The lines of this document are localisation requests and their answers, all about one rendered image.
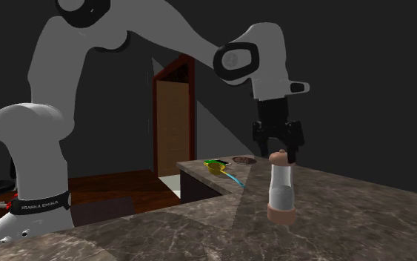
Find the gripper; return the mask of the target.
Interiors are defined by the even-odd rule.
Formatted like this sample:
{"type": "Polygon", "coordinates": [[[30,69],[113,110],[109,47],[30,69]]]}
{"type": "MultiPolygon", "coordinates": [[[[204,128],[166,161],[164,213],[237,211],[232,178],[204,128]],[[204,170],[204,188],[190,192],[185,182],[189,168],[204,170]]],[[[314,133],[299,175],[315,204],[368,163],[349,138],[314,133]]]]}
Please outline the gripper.
{"type": "Polygon", "coordinates": [[[258,144],[261,156],[268,155],[268,139],[281,139],[287,128],[285,144],[288,162],[296,163],[296,154],[304,145],[304,134],[300,121],[287,122],[289,116],[287,97],[257,101],[257,108],[258,121],[253,123],[253,140],[258,144]]]}

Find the brown round dish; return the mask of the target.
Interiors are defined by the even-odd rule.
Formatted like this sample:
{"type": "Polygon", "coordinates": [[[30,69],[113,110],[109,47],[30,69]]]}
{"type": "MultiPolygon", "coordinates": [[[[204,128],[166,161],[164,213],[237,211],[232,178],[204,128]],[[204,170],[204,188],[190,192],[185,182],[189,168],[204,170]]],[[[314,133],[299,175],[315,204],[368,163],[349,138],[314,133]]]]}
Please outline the brown round dish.
{"type": "Polygon", "coordinates": [[[245,157],[245,156],[235,156],[232,158],[232,160],[236,164],[240,165],[253,165],[257,163],[257,160],[251,157],[245,157]]]}

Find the clear salt grinder, tan ends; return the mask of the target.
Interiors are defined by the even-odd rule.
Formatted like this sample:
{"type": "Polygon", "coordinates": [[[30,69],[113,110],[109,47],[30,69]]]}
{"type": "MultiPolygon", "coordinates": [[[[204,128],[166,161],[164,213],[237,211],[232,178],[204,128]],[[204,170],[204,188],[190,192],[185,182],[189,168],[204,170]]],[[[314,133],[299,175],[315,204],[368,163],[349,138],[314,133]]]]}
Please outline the clear salt grinder, tan ends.
{"type": "Polygon", "coordinates": [[[269,157],[271,177],[267,218],[279,225],[293,225],[296,221],[293,188],[293,163],[289,163],[284,149],[269,157]]]}

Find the brown wooden door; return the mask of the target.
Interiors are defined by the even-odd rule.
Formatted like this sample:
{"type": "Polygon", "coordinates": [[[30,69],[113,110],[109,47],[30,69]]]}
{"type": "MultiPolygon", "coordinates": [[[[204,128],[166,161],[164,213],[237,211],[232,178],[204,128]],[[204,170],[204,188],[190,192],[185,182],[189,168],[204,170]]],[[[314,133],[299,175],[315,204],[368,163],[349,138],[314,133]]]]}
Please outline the brown wooden door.
{"type": "Polygon", "coordinates": [[[179,173],[196,158],[195,59],[181,54],[153,77],[153,173],[179,173]]]}

